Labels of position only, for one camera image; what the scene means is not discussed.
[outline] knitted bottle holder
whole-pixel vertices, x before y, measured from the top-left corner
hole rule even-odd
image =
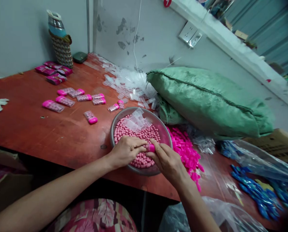
[[[53,47],[58,63],[68,68],[73,68],[73,58],[70,50],[70,45],[72,44],[71,36],[66,35],[64,37],[59,37],[51,33],[50,30],[48,31],[53,41]]]

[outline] wooden table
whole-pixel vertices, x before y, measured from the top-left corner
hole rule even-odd
[[[117,103],[118,93],[102,84],[104,74],[112,75],[105,72],[93,54],[88,57],[90,67],[74,64],[68,81],[58,86],[47,82],[45,76],[35,70],[0,79],[0,98],[10,100],[0,112],[0,146],[73,169],[111,151],[110,125],[119,111],[110,113],[107,108]],[[88,94],[103,93],[107,102],[97,106],[91,101],[76,102],[61,113],[42,107],[45,100],[55,100],[57,90],[67,87],[82,88]],[[136,105],[136,102],[128,102],[126,107]],[[88,124],[83,115],[88,110],[96,115],[98,123]],[[266,228],[276,229],[276,223],[265,220],[258,213],[255,202],[237,188],[237,181],[229,175],[230,164],[237,165],[235,161],[216,153],[202,155],[200,163],[205,169],[200,179],[202,196],[239,205]],[[145,177],[120,168],[104,178],[179,200],[177,191],[162,174]]]

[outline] metal bowl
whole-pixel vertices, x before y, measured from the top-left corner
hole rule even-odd
[[[120,119],[124,118],[128,114],[132,114],[137,108],[138,107],[129,107],[129,108],[122,110],[119,114],[116,115],[116,117],[112,121],[111,131],[110,131],[112,147],[115,146],[114,131],[115,131],[115,127],[116,127],[117,123],[119,122]],[[165,143],[165,144],[169,145],[170,148],[173,148],[170,134],[167,131],[163,122],[157,116],[155,116],[153,113],[151,113],[150,111],[145,110],[145,109],[142,109],[142,110],[144,111],[143,117],[148,119],[158,129],[158,132],[159,132],[159,135],[161,138],[160,143]],[[149,168],[138,169],[138,168],[133,167],[130,164],[128,164],[128,168],[131,169],[132,171],[134,171],[135,173],[137,173],[139,175],[143,175],[143,176],[155,176],[155,175],[160,174],[160,171],[159,171],[157,165],[153,165]]]

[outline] green sack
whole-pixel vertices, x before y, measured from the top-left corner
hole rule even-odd
[[[270,109],[221,74],[174,67],[148,72],[147,81],[165,100],[160,103],[165,123],[182,122],[178,116],[181,114],[193,126],[219,140],[259,138],[273,131]]]

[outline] patterned clothing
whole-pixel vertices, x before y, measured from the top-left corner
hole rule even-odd
[[[49,226],[47,232],[136,232],[128,211],[121,204],[108,199],[82,201],[65,210]]]

